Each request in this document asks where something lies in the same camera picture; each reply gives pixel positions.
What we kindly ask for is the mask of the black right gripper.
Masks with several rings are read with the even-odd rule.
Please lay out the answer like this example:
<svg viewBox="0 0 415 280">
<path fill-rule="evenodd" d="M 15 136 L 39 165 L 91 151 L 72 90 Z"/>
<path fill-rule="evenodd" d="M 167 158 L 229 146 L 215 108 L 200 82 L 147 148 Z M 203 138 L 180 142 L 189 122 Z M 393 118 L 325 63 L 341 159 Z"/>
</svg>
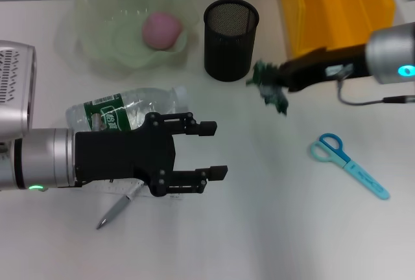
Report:
<svg viewBox="0 0 415 280">
<path fill-rule="evenodd" d="M 328 50 L 315 49 L 289 60 L 278 68 L 278 84 L 290 92 L 298 92 L 309 86 L 336 79 L 334 69 L 353 66 L 350 78 L 370 76 L 365 58 L 365 44 Z"/>
</svg>

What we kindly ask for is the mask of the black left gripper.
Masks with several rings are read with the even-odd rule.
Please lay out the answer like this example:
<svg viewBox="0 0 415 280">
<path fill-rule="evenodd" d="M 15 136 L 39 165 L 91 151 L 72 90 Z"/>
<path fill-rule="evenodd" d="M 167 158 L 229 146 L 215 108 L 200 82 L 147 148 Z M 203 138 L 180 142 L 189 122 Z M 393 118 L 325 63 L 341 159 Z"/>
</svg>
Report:
<svg viewBox="0 0 415 280">
<path fill-rule="evenodd" d="M 193 114 L 186 112 L 149 113 L 139 128 L 125 132 L 78 132 L 75 134 L 77 182 L 135 178 L 147 184 L 150 193 L 157 197 L 202 194 L 209 181 L 225 178 L 227 166 L 173 171 L 172 135 L 214 136 L 216 130 L 215 121 L 197 123 Z"/>
</svg>

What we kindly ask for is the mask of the green plastic wrapper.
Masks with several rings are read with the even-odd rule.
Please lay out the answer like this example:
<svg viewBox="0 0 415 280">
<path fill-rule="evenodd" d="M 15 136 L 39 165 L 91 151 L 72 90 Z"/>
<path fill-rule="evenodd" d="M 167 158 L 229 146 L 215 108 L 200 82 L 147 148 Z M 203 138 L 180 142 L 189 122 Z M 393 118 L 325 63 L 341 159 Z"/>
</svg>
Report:
<svg viewBox="0 0 415 280">
<path fill-rule="evenodd" d="M 256 86 L 266 105 L 273 105 L 278 113 L 287 115 L 289 102 L 283 93 L 283 86 L 278 81 L 279 67 L 273 63 L 258 60 L 253 67 L 253 75 L 246 81 L 246 86 Z"/>
</svg>

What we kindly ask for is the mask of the blue scissors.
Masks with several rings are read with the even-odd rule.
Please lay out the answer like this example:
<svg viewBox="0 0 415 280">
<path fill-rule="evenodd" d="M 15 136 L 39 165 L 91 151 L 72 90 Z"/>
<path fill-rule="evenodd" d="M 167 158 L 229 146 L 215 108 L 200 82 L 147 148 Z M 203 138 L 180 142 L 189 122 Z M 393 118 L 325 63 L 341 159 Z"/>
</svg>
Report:
<svg viewBox="0 0 415 280">
<path fill-rule="evenodd" d="M 332 133 L 322 134 L 311 144 L 310 153 L 317 161 L 336 164 L 379 199 L 390 198 L 390 193 L 344 152 L 339 136 Z"/>
</svg>

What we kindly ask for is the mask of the clear water bottle green label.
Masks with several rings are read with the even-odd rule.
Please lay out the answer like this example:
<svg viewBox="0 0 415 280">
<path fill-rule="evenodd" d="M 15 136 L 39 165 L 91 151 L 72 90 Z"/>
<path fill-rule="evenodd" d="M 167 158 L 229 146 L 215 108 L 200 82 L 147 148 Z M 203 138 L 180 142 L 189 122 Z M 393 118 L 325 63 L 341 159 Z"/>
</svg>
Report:
<svg viewBox="0 0 415 280">
<path fill-rule="evenodd" d="M 109 95 L 66 110 L 68 127 L 76 132 L 129 131 L 139 128 L 148 113 L 185 113 L 187 90 L 183 86 L 170 90 L 139 88 Z"/>
</svg>

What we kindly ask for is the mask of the black mesh pen holder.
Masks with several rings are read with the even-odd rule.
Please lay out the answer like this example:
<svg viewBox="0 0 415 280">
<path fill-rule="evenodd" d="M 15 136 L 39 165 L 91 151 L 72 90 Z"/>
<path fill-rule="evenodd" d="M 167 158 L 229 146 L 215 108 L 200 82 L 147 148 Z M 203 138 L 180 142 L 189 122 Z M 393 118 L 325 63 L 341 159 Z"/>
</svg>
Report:
<svg viewBox="0 0 415 280">
<path fill-rule="evenodd" d="M 204 68 L 221 82 L 245 77 L 250 68 L 259 14 L 243 0 L 218 0 L 204 12 Z"/>
</svg>

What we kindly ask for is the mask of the transparent plastic ruler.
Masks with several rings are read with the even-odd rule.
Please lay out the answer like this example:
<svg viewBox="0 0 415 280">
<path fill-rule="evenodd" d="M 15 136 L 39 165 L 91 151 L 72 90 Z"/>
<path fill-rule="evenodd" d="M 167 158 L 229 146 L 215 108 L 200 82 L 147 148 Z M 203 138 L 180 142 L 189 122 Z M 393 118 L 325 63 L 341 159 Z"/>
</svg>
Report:
<svg viewBox="0 0 415 280">
<path fill-rule="evenodd" d="M 80 188 L 81 191 L 91 193 L 108 193 L 129 195 L 132 199 L 137 197 L 153 198 L 148 187 L 137 179 L 94 181 Z"/>
</svg>

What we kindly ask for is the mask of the silver pen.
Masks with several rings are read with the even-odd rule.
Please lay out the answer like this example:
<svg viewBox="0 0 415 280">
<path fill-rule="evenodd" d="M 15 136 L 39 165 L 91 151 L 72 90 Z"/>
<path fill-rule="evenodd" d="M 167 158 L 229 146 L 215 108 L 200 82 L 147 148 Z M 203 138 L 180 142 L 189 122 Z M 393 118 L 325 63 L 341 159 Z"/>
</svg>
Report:
<svg viewBox="0 0 415 280">
<path fill-rule="evenodd" d="M 120 199 L 104 214 L 97 224 L 96 230 L 103 228 L 105 225 L 114 221 L 134 200 L 137 193 L 144 187 L 142 181 L 136 183 L 126 194 L 122 195 Z"/>
</svg>

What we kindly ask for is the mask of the green translucent fruit bowl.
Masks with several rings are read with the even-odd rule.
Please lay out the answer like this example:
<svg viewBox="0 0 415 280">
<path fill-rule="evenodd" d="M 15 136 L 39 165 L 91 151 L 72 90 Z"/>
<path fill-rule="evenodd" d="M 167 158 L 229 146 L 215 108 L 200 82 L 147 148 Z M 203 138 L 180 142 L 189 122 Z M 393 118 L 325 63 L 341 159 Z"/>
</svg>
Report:
<svg viewBox="0 0 415 280">
<path fill-rule="evenodd" d="M 142 26 L 155 12 L 180 22 L 182 31 L 172 47 L 156 50 L 142 37 Z M 118 79 L 121 75 L 184 60 L 194 43 L 199 14 L 192 0 L 74 0 L 61 19 L 54 47 L 76 73 Z"/>
</svg>

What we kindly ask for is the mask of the yellow plastic bin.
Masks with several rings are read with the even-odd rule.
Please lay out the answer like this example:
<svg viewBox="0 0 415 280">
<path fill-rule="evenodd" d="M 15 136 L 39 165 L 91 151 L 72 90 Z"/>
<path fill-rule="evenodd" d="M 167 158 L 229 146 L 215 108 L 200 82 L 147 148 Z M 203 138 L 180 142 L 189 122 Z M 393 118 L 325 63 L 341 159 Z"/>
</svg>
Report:
<svg viewBox="0 0 415 280">
<path fill-rule="evenodd" d="M 394 0 L 281 0 L 291 54 L 366 43 L 394 24 Z"/>
</svg>

